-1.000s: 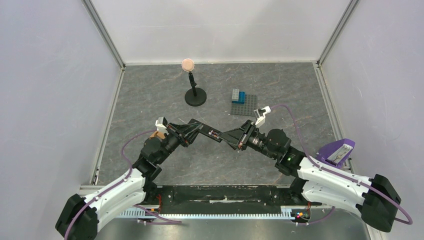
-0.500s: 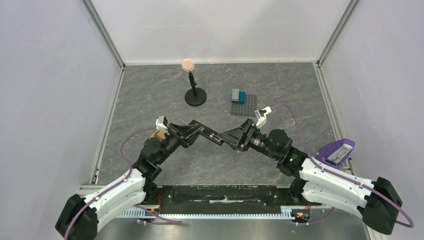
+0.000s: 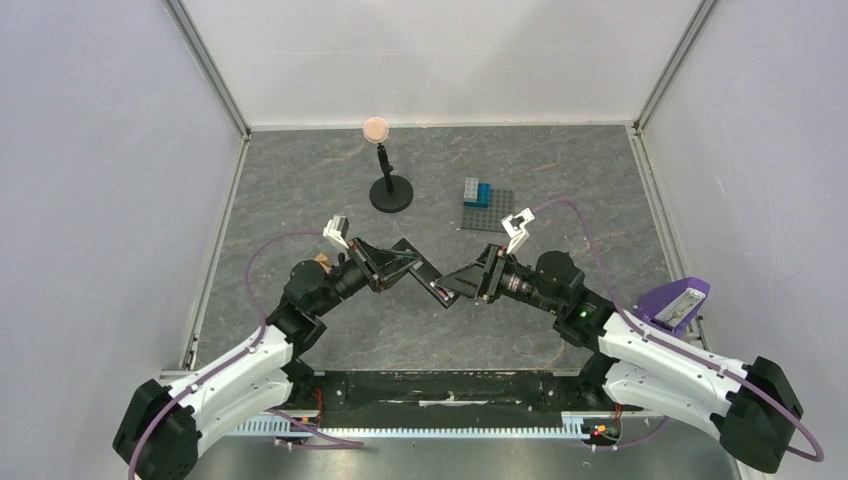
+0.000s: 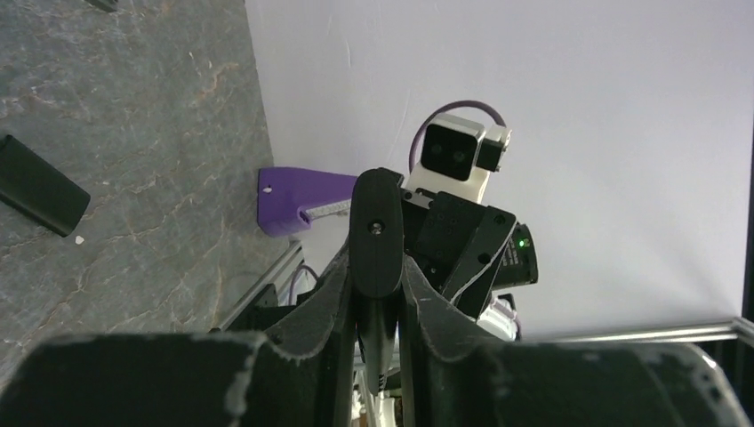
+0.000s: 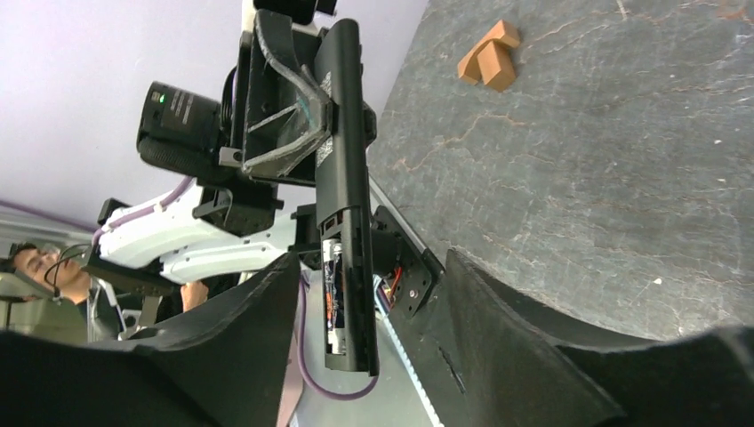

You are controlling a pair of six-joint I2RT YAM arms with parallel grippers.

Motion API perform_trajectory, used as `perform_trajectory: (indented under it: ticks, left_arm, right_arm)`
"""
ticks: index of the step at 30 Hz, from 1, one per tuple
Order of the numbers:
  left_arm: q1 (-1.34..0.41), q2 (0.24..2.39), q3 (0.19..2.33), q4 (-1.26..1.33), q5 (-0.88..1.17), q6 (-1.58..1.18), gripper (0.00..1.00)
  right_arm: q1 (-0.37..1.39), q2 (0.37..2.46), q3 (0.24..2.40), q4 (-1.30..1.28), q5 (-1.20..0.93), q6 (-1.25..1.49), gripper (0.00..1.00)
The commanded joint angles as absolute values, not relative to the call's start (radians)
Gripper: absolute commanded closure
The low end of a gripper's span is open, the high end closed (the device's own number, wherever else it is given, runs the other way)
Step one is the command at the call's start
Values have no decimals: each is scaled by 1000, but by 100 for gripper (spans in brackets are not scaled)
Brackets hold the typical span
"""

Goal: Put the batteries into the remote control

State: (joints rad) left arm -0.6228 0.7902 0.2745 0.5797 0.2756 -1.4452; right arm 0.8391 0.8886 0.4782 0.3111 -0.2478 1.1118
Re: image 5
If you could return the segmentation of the black remote control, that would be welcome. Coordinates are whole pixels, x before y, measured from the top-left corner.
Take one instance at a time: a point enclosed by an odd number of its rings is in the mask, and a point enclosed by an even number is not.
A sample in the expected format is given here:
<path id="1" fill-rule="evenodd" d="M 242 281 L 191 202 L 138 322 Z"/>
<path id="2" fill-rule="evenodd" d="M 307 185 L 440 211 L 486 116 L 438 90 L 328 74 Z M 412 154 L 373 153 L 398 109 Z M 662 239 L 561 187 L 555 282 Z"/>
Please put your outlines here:
<path id="1" fill-rule="evenodd" d="M 316 205 L 321 238 L 325 365 L 333 370 L 380 372 L 373 301 L 373 247 L 365 162 L 366 105 L 363 101 L 360 30 L 336 22 L 315 58 L 315 77 L 333 102 L 333 130 L 317 152 Z M 347 352 L 332 354 L 327 342 L 323 242 L 342 246 Z"/>

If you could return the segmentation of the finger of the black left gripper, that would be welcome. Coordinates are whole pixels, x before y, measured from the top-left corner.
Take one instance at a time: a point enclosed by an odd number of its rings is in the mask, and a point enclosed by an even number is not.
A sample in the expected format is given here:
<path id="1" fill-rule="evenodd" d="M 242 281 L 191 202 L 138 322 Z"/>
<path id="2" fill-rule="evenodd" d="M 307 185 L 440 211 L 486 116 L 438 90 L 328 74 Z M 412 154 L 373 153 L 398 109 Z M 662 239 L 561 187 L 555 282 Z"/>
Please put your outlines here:
<path id="1" fill-rule="evenodd" d="M 254 8 L 245 10 L 244 29 L 251 33 L 251 59 L 241 171 L 285 177 L 331 135 L 332 101 L 314 77 L 326 32 Z"/>

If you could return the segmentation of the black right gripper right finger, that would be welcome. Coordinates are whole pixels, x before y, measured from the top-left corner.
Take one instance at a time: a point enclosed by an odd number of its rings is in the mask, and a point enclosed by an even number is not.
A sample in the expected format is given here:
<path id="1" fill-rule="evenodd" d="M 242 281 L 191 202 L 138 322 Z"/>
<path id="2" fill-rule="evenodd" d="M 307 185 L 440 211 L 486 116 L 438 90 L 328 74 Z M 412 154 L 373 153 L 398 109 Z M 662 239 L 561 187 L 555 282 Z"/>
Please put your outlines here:
<path id="1" fill-rule="evenodd" d="M 750 426 L 753 330 L 670 341 L 620 334 L 446 256 L 453 332 L 476 426 Z"/>

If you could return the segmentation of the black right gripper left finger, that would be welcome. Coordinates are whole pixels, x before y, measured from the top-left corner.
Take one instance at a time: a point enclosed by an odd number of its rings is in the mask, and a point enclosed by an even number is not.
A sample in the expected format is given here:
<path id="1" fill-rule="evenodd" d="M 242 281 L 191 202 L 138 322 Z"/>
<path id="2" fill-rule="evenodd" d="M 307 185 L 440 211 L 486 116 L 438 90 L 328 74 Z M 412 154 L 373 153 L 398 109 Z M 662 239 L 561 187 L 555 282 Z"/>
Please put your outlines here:
<path id="1" fill-rule="evenodd" d="M 244 283 L 126 341 L 80 346 L 1 335 L 4 426 L 273 426 L 300 264 Z"/>

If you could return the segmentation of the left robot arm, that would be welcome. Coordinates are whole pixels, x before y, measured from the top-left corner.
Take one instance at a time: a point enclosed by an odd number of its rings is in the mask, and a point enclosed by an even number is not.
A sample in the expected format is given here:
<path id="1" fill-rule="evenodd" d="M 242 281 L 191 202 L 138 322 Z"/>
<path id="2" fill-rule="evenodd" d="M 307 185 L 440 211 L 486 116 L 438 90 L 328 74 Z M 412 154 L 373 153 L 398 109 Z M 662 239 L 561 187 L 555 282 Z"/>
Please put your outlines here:
<path id="1" fill-rule="evenodd" d="M 138 205 L 107 201 L 89 271 L 161 296 L 293 252 L 324 272 L 327 318 L 414 315 L 437 260 L 368 173 L 377 119 L 362 99 L 359 24 L 318 27 L 319 13 L 335 14 L 334 2 L 245 2 L 219 100 L 149 87 L 136 149 L 185 179 Z"/>

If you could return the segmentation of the AAA battery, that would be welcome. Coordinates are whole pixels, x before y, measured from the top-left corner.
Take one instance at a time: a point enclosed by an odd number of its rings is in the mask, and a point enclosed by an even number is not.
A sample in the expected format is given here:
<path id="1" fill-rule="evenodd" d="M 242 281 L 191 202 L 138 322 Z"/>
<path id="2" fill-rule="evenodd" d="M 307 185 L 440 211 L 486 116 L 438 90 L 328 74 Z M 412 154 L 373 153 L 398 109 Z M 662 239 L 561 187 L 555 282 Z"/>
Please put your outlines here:
<path id="1" fill-rule="evenodd" d="M 347 352 L 343 293 L 342 246 L 337 238 L 323 242 L 327 342 L 332 354 Z"/>

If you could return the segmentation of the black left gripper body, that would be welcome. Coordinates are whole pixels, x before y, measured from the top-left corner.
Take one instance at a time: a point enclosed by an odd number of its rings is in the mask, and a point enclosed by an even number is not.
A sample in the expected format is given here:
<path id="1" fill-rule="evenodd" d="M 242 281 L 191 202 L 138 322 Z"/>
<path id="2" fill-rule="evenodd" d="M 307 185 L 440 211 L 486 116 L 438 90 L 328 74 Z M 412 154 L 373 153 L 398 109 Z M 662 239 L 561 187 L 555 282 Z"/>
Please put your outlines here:
<path id="1" fill-rule="evenodd" d="M 352 19 L 318 28 L 316 1 L 242 6 L 230 144 L 221 155 L 252 188 L 234 192 L 223 227 L 269 229 L 278 183 L 316 190 L 323 236 L 363 236 L 369 226 L 365 151 L 376 117 L 363 100 L 361 32 Z"/>

